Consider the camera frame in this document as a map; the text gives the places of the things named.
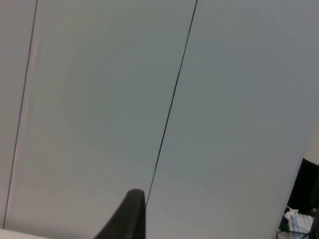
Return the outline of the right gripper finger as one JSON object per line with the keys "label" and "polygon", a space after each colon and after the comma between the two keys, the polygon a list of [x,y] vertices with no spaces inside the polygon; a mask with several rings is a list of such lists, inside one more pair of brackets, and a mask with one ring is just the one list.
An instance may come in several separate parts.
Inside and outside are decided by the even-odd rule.
{"label": "right gripper finger", "polygon": [[145,239],[146,201],[141,189],[127,192],[121,204],[97,233],[96,239]]}

